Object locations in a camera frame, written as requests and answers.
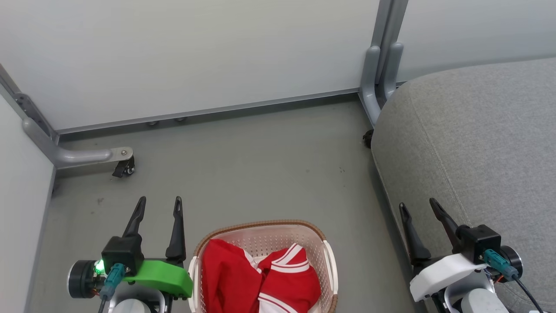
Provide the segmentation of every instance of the teal cable connector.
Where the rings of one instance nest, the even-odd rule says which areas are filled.
[[[510,262],[492,249],[488,249],[483,254],[483,261],[493,269],[499,271],[508,281],[514,280],[514,275],[518,277],[518,270]]]
[[[116,292],[116,287],[122,282],[123,277],[126,275],[126,266],[122,263],[116,263],[110,269],[108,277],[106,277],[105,285],[102,287],[98,295],[106,300],[110,300]]]

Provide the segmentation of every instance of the black cable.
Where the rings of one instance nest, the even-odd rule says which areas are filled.
[[[104,306],[105,305],[106,305],[106,296],[102,296],[101,307],[98,308],[98,313],[102,313],[102,311],[104,311]]]
[[[537,301],[535,300],[535,298],[533,298],[533,295],[529,292],[529,290],[527,290],[527,288],[525,287],[525,285],[521,282],[521,280],[519,280],[519,277],[517,275],[513,275],[512,278],[515,280],[516,283],[518,283],[519,287],[521,287],[523,289],[523,291],[525,292],[525,294],[529,297],[529,299],[531,299],[531,302],[533,303],[533,305],[537,308],[537,311],[539,311],[539,313],[543,313],[543,309],[540,308],[539,304],[537,303]]]

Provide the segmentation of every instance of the gray floor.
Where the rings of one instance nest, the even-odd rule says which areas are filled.
[[[76,260],[100,257],[107,240],[123,232],[142,195],[147,197],[140,227],[146,257],[164,255],[177,195],[185,205],[189,257],[202,237],[220,227],[304,219],[325,233],[334,250],[340,284],[337,312],[416,310],[400,238],[370,150],[361,143],[370,126],[357,98],[171,125],[177,124],[91,133],[62,143],[71,149],[131,146],[137,170],[126,179],[109,173],[57,179],[31,312],[98,310],[98,299],[68,296],[67,271]],[[173,312],[189,312],[187,303],[175,303]]]

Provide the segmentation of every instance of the white wall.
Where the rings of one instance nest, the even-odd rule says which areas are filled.
[[[358,88],[379,0],[18,0],[0,63],[56,130]]]
[[[554,0],[409,0],[398,81],[456,67],[556,56]]]
[[[23,312],[53,165],[23,132],[21,118],[2,96],[0,134],[2,312]]]

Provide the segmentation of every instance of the white plastic basket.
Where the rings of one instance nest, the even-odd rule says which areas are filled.
[[[280,220],[248,223],[218,229],[207,235],[195,249],[189,263],[193,280],[193,296],[189,307],[193,313],[206,313],[201,287],[201,260],[205,246],[211,239],[221,239],[238,246],[255,261],[264,259],[271,252],[289,248],[297,243],[307,252],[307,259],[314,267],[320,282],[321,296],[311,313],[333,313],[338,301],[338,271],[332,248],[324,234],[311,223],[299,220]]]

